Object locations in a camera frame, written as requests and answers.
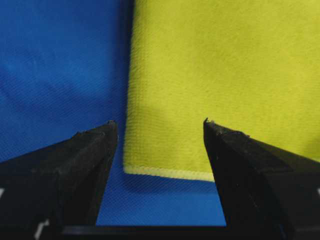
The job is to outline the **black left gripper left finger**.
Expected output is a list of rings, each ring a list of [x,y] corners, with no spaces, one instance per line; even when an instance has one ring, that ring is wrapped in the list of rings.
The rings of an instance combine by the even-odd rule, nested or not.
[[[0,164],[0,237],[54,239],[96,224],[118,145],[113,120]]]

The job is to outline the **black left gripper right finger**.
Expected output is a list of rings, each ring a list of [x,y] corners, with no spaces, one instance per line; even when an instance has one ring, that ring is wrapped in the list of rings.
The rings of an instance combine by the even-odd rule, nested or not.
[[[208,120],[203,140],[232,234],[319,239],[319,162]]]

